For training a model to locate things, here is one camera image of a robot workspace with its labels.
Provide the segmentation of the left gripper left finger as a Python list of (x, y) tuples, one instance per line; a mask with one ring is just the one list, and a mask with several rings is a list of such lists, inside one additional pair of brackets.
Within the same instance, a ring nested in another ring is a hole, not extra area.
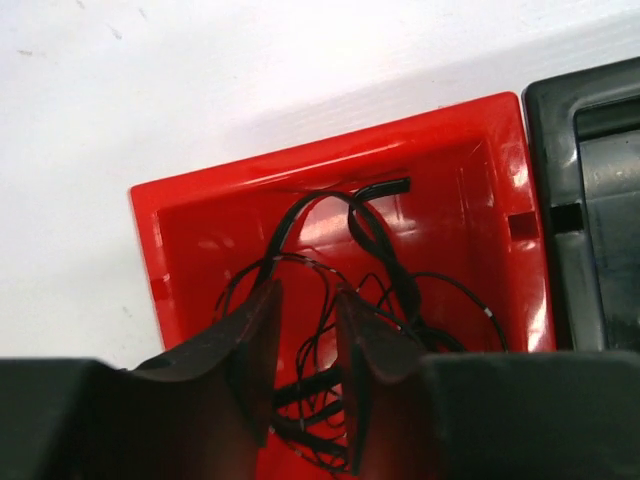
[(132, 370), (94, 359), (1, 363), (5, 479), (253, 479), (265, 445), (283, 289)]

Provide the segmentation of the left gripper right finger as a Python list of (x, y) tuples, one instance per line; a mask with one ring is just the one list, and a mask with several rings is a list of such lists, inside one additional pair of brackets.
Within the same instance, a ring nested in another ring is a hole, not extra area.
[(336, 319), (356, 477), (638, 477), (637, 354), (429, 354), (350, 290)]

